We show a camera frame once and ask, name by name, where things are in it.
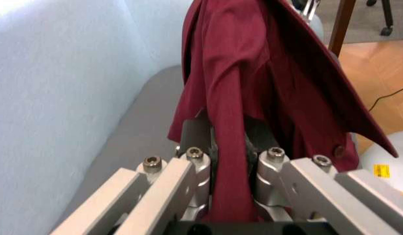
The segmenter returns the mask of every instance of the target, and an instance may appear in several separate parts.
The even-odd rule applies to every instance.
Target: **gray carpet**
[[[366,0],[357,0],[344,42],[403,40],[403,0],[390,0],[390,4],[394,22],[393,33],[390,36],[380,36],[381,29],[385,27],[381,0],[371,7],[366,5]],[[331,38],[338,5],[339,0],[322,0],[317,9],[317,15],[323,23],[325,44],[328,44]]]

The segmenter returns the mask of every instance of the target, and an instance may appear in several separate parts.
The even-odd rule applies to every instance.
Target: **yellow label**
[[[374,175],[383,178],[390,178],[389,165],[384,164],[374,165]]]

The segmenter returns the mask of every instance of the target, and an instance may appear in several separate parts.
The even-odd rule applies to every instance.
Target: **jacket lapel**
[[[187,11],[187,15],[184,20],[183,30],[182,30],[182,48],[181,48],[181,66],[182,75],[184,83],[187,81],[188,75],[190,73],[190,43],[191,35],[194,29],[194,25],[197,22],[197,18],[200,11],[200,5],[202,0],[194,0],[190,8]]]

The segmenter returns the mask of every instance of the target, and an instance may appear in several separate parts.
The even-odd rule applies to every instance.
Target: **chair wheel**
[[[376,4],[377,0],[367,0],[367,6],[374,6]]]
[[[381,36],[390,36],[391,32],[393,32],[393,28],[384,27],[383,30],[381,31],[380,35]]]

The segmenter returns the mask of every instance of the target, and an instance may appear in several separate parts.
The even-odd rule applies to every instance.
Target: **button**
[[[337,145],[334,148],[333,155],[336,159],[342,159],[345,154],[345,147],[342,145]]]

